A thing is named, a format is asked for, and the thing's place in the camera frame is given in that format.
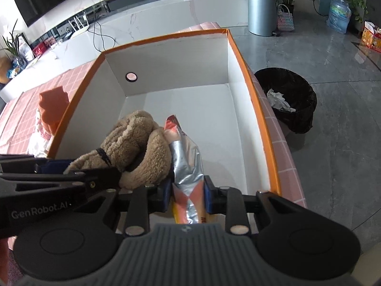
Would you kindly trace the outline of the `orange snack packet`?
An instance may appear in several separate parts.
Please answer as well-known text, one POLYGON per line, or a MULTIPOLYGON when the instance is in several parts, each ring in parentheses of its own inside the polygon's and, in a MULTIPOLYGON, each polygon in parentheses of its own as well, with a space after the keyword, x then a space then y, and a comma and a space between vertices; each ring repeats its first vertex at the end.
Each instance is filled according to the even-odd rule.
POLYGON ((164 135, 172 154, 175 222, 205 223, 205 180, 200 150, 182 130, 175 115, 169 116, 165 121, 164 135))

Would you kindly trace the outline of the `brown plush toy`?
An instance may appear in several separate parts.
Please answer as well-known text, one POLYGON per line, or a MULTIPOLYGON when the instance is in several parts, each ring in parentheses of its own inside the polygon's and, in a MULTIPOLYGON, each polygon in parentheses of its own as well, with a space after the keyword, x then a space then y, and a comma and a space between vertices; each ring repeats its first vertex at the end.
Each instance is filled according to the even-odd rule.
POLYGON ((161 183, 171 162, 163 128, 148 112, 136 110, 115 124, 100 148, 75 159, 64 173, 115 167, 121 173, 120 187, 134 190, 161 183))

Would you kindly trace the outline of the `orange bear-shaped sponge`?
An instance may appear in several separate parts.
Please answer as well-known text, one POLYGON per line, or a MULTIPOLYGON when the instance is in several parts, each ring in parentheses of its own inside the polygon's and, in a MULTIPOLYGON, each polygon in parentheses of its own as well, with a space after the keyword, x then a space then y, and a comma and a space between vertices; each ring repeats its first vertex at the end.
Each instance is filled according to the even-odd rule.
POLYGON ((39 112, 45 131, 55 136, 61 119, 69 105, 68 93, 62 86, 39 94, 39 112))

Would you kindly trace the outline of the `pink white crochet piece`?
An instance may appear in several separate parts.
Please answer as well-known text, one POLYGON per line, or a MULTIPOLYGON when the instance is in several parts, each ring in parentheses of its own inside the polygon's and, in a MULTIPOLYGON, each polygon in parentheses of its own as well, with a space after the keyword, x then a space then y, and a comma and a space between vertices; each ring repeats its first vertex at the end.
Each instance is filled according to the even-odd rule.
POLYGON ((52 136, 44 128, 39 109, 35 114, 34 131, 28 142, 27 152, 37 158, 46 158, 52 142, 52 136))

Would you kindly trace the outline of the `golden vase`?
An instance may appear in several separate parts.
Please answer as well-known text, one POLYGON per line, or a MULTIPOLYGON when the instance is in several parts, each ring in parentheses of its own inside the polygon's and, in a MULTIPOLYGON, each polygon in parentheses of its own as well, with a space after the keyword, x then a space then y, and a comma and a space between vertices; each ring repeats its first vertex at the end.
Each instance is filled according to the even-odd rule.
POLYGON ((8 71, 12 68, 12 62, 7 57, 0 57, 0 83, 7 84, 10 79, 8 78, 8 71))

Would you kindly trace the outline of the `potted plant on console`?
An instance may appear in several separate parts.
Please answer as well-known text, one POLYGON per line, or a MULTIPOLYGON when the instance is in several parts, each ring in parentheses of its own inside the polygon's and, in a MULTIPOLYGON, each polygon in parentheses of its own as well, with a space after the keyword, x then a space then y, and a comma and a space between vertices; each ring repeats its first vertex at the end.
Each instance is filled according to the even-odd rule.
POLYGON ((5 43, 5 48, 7 52, 9 52, 14 57, 14 65, 17 66, 20 70, 24 70, 27 66, 28 61, 25 57, 20 53, 20 44, 19 44, 19 34, 15 33, 15 26, 17 22, 15 22, 12 31, 9 33, 10 38, 2 37, 5 43))

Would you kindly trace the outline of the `black waste basket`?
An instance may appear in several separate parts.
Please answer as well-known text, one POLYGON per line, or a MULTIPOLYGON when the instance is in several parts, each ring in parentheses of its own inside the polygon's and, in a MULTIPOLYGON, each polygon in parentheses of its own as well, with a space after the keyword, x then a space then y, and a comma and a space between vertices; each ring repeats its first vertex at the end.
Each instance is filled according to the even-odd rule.
POLYGON ((309 132, 317 106, 317 96, 312 86, 302 76, 285 68, 263 68, 254 75, 266 97, 279 93, 289 105, 289 110, 273 105, 276 118, 296 134, 309 132))

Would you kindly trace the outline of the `white wifi router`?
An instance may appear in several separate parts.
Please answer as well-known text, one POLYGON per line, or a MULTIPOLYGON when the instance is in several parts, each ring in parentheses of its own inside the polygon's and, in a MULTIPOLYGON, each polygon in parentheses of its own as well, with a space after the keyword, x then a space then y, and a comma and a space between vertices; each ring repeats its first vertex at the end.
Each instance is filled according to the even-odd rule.
POLYGON ((73 30, 71 38, 79 36, 89 29, 89 19, 85 12, 75 15, 68 22, 73 30))

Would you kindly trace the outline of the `woven small basket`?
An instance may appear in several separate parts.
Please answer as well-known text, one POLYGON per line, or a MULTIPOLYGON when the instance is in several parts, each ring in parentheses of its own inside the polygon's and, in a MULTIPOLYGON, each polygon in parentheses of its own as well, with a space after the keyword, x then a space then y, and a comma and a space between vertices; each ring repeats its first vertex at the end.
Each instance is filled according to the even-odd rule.
POLYGON ((292 13, 285 4, 278 6, 277 29, 280 32, 293 32, 295 30, 292 13))

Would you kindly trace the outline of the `grey metal trash can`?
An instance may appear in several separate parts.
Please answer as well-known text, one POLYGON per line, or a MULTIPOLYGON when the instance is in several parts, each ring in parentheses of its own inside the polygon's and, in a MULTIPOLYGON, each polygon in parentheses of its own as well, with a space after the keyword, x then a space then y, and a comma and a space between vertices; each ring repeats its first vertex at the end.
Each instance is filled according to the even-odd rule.
POLYGON ((257 36, 270 37, 277 26, 277 0, 248 0, 248 29, 257 36))

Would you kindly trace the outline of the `blue water jug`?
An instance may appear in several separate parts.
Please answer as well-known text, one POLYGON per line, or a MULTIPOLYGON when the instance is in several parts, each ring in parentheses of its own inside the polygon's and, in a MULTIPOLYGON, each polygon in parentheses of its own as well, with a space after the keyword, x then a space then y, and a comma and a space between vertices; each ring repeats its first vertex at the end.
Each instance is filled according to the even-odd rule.
POLYGON ((351 19, 351 9, 346 0, 331 0, 327 18, 327 26, 333 30, 345 34, 351 19))

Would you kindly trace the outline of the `red yellow gift box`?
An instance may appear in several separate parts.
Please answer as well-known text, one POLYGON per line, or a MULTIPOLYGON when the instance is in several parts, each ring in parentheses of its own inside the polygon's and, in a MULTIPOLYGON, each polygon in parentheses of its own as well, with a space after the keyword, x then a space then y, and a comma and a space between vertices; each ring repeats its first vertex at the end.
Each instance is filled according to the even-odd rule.
POLYGON ((370 21, 364 24, 362 43, 371 50, 381 53, 381 28, 370 21))

